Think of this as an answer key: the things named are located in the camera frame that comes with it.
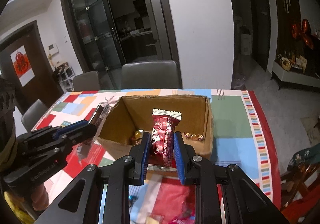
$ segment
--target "chair backrest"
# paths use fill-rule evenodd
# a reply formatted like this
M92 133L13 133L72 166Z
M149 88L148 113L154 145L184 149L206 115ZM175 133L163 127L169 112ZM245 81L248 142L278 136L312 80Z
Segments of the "chair backrest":
M127 63L121 70L121 89L182 89L175 61Z
M36 102L33 103L21 117L21 122L25 129L27 131L31 131L47 110L47 106L44 105L41 100L36 100Z
M90 71L75 76L73 78L73 90L75 92L101 90L99 73Z

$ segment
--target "patchwork tablecloth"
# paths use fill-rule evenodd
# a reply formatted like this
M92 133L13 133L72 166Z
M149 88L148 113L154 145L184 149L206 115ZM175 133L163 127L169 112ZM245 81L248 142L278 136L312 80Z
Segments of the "patchwork tablecloth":
M239 165L246 174L260 187L270 200L279 208L281 200L280 174L278 160L270 129L264 113L253 92L238 90L210 89L157 89L157 90L121 90L121 91L85 91L65 93L39 120L34 129L45 126L66 126L81 119L89 119L100 102L108 100L114 106L119 97L124 95L205 95L211 100L214 120L214 149L211 160L218 165L231 163ZM103 147L95 142L84 160L79 161L76 147L68 156L68 165L49 179L45 186L49 192L50 202L72 181L72 179L89 163L98 166L108 165L113 158ZM186 189L174 178L148 175L148 180L141 187L130 187L131 220L145 223L146 215L155 214L166 203L164 188L181 192L173 205L177 209L164 217L163 224L170 222L172 216L181 213L181 203L186 200Z

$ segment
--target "red snack package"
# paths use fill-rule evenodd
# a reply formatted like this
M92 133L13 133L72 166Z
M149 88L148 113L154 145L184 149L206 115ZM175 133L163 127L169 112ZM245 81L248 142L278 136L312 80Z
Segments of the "red snack package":
M181 113L153 109L153 129L151 155L154 155L159 164L175 167L173 156L173 133L181 120Z

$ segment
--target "cardboard box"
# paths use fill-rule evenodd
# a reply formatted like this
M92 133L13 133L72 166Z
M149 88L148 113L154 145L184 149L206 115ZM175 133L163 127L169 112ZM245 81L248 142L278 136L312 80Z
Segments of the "cardboard box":
M153 109L179 111L182 118L175 131L204 135L204 141L186 140L198 155L210 158L213 146L213 119L210 100L206 96L123 96L111 109L98 141L115 159L128 155L129 139L138 129L152 130Z

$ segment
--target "sliding glass door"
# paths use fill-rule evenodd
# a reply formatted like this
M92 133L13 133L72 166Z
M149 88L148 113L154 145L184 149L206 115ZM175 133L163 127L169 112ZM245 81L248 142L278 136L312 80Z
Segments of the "sliding glass door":
M99 72L105 88L121 88L121 67L125 61L103 1L71 0L71 4L89 68Z

